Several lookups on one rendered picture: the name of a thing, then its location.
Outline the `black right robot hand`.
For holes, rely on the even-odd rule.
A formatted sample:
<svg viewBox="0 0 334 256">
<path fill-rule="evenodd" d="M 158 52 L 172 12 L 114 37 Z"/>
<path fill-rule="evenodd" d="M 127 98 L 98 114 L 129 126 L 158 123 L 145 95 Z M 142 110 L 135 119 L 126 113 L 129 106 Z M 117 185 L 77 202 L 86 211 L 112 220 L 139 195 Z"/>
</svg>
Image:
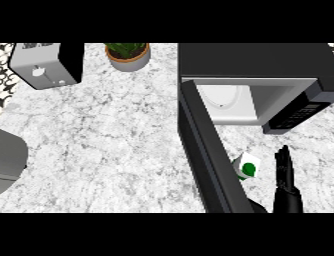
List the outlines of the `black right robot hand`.
<svg viewBox="0 0 334 256">
<path fill-rule="evenodd" d="M 303 213 L 303 199 L 294 185 L 294 167 L 288 146 L 275 153 L 276 160 L 276 190 L 273 213 Z"/>
</svg>

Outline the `white green milk carton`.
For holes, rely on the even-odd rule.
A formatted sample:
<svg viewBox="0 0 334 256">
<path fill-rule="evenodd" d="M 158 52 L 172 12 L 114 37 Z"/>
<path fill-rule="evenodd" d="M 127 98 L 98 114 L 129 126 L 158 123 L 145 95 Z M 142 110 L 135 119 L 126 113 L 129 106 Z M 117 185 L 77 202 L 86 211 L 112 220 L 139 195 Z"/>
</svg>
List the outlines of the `white green milk carton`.
<svg viewBox="0 0 334 256">
<path fill-rule="evenodd" d="M 262 160 L 250 153 L 244 152 L 234 160 L 232 166 L 237 172 L 237 176 L 241 180 L 256 178 L 259 175 Z"/>
</svg>

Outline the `black microwave door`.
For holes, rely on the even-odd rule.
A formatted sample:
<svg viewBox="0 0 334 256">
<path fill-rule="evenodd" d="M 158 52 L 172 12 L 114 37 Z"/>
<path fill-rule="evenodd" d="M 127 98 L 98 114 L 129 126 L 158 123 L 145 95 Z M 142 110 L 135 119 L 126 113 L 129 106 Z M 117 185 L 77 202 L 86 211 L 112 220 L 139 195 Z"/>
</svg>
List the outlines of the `black microwave door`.
<svg viewBox="0 0 334 256">
<path fill-rule="evenodd" d="M 253 213 L 194 81 L 177 89 L 177 131 L 207 213 Z"/>
</svg>

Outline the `black microwave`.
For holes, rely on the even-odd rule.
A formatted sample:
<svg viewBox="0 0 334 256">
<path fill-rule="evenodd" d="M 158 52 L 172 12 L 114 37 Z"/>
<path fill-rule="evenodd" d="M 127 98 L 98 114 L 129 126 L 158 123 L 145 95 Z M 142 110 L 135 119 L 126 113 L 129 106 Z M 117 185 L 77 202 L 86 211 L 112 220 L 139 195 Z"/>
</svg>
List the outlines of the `black microwave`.
<svg viewBox="0 0 334 256">
<path fill-rule="evenodd" d="M 179 81 L 195 84 L 217 125 L 282 134 L 334 103 L 325 43 L 180 43 Z"/>
</svg>

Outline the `potted green plant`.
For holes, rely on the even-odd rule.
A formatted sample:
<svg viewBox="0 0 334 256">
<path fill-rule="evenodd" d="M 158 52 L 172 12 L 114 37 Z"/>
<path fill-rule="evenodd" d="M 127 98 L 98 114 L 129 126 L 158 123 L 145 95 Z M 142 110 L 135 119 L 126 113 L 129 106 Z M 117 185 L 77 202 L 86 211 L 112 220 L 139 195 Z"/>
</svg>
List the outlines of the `potted green plant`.
<svg viewBox="0 0 334 256">
<path fill-rule="evenodd" d="M 149 62 L 151 47 L 148 43 L 107 43 L 105 54 L 117 70 L 135 72 Z"/>
</svg>

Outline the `silver toaster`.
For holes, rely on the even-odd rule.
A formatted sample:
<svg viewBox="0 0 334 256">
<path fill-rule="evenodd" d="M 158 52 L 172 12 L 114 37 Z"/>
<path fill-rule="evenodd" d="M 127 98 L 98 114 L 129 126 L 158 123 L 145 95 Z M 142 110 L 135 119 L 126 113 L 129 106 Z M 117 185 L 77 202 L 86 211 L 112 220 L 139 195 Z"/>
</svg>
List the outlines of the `silver toaster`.
<svg viewBox="0 0 334 256">
<path fill-rule="evenodd" d="M 83 43 L 17 43 L 9 68 L 36 90 L 45 90 L 81 82 L 83 57 Z"/>
</svg>

